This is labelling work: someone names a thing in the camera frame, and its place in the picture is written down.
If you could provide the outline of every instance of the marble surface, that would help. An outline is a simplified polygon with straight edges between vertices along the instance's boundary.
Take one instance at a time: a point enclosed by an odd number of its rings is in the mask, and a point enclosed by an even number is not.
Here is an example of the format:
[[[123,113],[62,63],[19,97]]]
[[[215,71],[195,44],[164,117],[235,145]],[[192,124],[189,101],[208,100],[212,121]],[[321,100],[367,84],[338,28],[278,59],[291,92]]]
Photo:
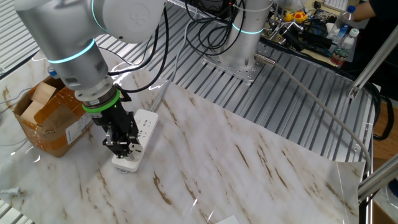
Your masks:
[[[125,67],[108,52],[110,68]],[[4,98],[47,76],[33,60],[0,81]],[[146,85],[145,71],[115,78],[124,88]],[[127,110],[149,109],[163,80],[131,95]],[[0,111],[6,105],[0,105]],[[121,174],[93,126],[61,159],[27,142],[0,147],[2,197],[36,223],[357,223],[364,163],[324,159],[174,84],[157,110],[159,123],[139,170]],[[22,140],[11,110],[0,120],[0,142]]]

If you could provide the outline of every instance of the power strip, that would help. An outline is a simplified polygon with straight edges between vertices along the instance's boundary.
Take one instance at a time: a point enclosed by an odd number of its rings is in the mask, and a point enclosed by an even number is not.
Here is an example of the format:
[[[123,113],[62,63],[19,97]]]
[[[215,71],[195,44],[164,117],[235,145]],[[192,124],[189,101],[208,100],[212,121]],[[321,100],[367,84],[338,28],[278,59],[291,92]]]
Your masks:
[[[136,120],[139,130],[138,140],[142,146],[142,151],[133,151],[133,161],[119,159],[116,156],[113,156],[112,163],[116,168],[119,169],[120,172],[125,174],[127,172],[135,172],[138,170],[138,166],[141,163],[149,144],[150,137],[152,137],[152,134],[156,128],[158,118],[159,116],[156,113],[146,110],[137,110],[137,113],[134,115],[134,119]]]

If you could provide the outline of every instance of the robotic arm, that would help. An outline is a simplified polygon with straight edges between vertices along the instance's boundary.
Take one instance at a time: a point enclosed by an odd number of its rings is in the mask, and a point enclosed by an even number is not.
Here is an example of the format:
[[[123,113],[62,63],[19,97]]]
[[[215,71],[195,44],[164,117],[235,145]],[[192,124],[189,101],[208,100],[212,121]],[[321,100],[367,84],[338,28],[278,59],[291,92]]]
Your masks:
[[[143,42],[156,30],[164,6],[165,0],[15,1],[18,16],[67,88],[103,127],[103,144],[119,158],[134,159],[132,151],[140,150],[138,129],[94,38],[108,33],[127,43]]]

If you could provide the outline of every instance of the plastic bottle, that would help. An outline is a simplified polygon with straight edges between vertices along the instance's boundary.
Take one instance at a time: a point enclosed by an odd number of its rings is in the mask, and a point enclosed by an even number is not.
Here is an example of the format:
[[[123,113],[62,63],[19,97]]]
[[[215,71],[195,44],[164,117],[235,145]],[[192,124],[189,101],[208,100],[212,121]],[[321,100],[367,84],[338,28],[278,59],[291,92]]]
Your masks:
[[[347,11],[342,12],[340,16],[337,18],[335,25],[331,28],[329,32],[328,38],[333,41],[333,43],[337,44],[344,37],[344,34],[347,32],[349,25],[354,21],[354,13],[355,7],[349,6]]]
[[[341,67],[341,65],[349,56],[349,53],[351,53],[351,50],[354,48],[355,38],[358,36],[358,34],[359,30],[351,29],[349,35],[340,41],[330,56],[330,61],[332,63],[336,64],[339,68]]]
[[[57,71],[55,71],[55,69],[51,65],[49,65],[47,67],[47,71],[48,71],[49,75],[52,78],[54,78],[54,79],[59,79],[60,78],[60,76],[58,75]]]

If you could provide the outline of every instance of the metal grating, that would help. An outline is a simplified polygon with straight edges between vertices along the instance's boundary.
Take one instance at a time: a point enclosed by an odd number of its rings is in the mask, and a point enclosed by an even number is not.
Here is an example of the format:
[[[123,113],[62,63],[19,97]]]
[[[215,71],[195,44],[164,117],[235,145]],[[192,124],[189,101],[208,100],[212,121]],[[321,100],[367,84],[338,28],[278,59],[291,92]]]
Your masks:
[[[0,0],[0,77],[38,50],[14,10],[14,0]]]
[[[34,224],[34,222],[0,200],[0,224]]]
[[[163,78],[174,70],[174,60],[186,23],[190,20],[184,5],[179,1],[167,5],[170,26],[170,46]],[[207,27],[203,37],[213,27]],[[188,34],[199,47],[195,26]],[[165,27],[161,21],[156,54],[146,69],[157,72],[163,59]],[[96,40],[125,60],[137,63],[142,60],[146,43],[125,44],[114,37],[103,35]],[[151,53],[153,42],[146,55]],[[374,107],[371,95],[362,91],[356,100],[346,97],[352,81],[315,63],[259,44],[264,55],[276,60],[292,72],[315,93],[324,104],[343,120],[369,145],[373,126]],[[248,84],[208,65],[203,56],[188,44],[178,62],[174,82],[197,95],[220,105],[270,131],[273,131],[307,149],[334,161],[362,161],[360,148],[325,112],[290,79],[275,68],[265,66],[255,82]]]

